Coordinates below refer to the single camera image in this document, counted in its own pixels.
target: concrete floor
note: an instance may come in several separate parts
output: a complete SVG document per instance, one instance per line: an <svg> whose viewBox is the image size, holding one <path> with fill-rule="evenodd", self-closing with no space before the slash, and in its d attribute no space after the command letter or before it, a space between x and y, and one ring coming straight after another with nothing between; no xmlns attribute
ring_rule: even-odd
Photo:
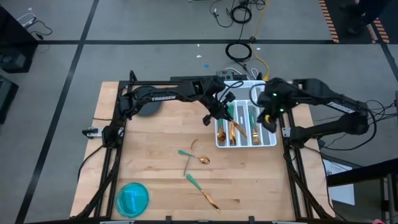
<svg viewBox="0 0 398 224"><path fill-rule="evenodd" d="M53 29L48 40L79 40L94 0L0 0L14 17L28 13ZM219 27L208 12L212 1L100 0L88 40L237 39L241 26ZM216 4L220 22L228 23L225 7ZM260 11L244 26L243 38L255 32ZM273 0L261 24L258 39L330 40L318 1ZM6 123L0 129L0 219L14 223L44 139L75 56L77 45L40 45L29 73L1 75L20 88ZM379 45L257 44L254 48L271 68L272 77L319 78L332 90L354 99L379 100L389 105L398 90ZM239 68L224 53L225 44L84 45L63 107L47 160L25 222L68 218L76 177L87 139L81 130L91 124L103 81L126 80L134 70L139 80L168 80L171 76L212 75L226 67ZM395 58L398 46L389 45ZM237 54L241 49L233 49ZM256 60L248 62L265 72ZM314 119L337 115L331 109L311 107ZM396 120L378 123L377 136L350 152L325 153L363 166L398 157L394 137ZM346 148L370 135L347 136L333 147ZM336 136L328 136L331 142ZM355 207L335 204L347 217L380 218L378 182L355 185Z"/></svg>

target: yellow cable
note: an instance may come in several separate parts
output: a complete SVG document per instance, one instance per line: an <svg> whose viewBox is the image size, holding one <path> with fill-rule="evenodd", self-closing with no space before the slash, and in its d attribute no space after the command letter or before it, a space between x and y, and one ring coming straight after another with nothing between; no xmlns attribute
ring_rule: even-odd
<svg viewBox="0 0 398 224"><path fill-rule="evenodd" d="M261 17L260 17L259 23L257 24L257 29L256 29L256 33L254 34L254 38L256 38L257 33L259 32L259 29L260 29L260 26L261 26L261 22L262 22L264 16L266 15L266 10L268 8L268 4L269 4L270 1L271 0L266 0L266 5L262 9ZM251 49L251 51L253 52L253 55L267 67L267 74L265 75L263 80L266 81L266 82L269 81L269 66L268 66L267 62L265 60L263 60L262 58L258 57L256 55L255 51L253 51L253 49Z"/></svg>

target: white paper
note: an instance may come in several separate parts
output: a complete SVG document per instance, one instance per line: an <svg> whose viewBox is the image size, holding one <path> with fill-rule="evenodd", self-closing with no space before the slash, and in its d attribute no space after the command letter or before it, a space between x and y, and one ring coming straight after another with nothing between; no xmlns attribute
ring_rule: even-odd
<svg viewBox="0 0 398 224"><path fill-rule="evenodd" d="M325 159L323 161L325 163L327 175L338 174L352 169L351 167L344 166L336 162L330 162ZM329 187L329 193L332 200L347 203L349 205L355 205L353 184Z"/></svg>

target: wooden tabletop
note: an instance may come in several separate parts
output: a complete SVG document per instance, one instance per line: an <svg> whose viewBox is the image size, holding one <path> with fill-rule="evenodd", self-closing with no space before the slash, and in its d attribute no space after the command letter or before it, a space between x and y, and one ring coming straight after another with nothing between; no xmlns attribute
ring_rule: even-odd
<svg viewBox="0 0 398 224"><path fill-rule="evenodd" d="M118 82L103 82L95 118L111 118ZM312 126L308 105L294 110L296 126ZM118 190L131 182L146 186L149 191L147 210L136 220L295 220L289 176L284 161L280 131L274 147L220 149L215 144L214 125L204 126L202 117L208 112L199 102L167 101L160 111L148 118L133 116L128 121L121 157ZM93 126L106 126L109 121L93 121ZM179 149L210 158L208 165L191 159L187 173L191 174L216 201L221 214L183 177L186 156ZM101 139L88 141L88 156L102 144ZM308 147L318 149L311 139ZM105 149L90 158L83 167L72 206L72 215L83 210L98 189ZM326 195L326 180L319 154L302 149L302 159L308 188L319 204L334 216ZM305 217L299 188L301 213ZM108 191L104 194L105 214ZM113 208L112 219L126 219Z"/></svg>

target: black round pad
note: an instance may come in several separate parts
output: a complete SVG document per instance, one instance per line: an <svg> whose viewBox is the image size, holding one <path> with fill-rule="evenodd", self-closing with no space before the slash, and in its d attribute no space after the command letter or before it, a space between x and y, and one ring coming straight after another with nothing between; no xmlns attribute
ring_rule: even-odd
<svg viewBox="0 0 398 224"><path fill-rule="evenodd" d="M157 89L153 86L140 86L136 88L134 91L137 93L137 99L140 98L140 96L150 92L150 91L156 91ZM139 116L151 116L155 114L159 109L160 106L162 105L161 101L157 102L150 102L145 104L141 110L138 112L137 115Z"/></svg>

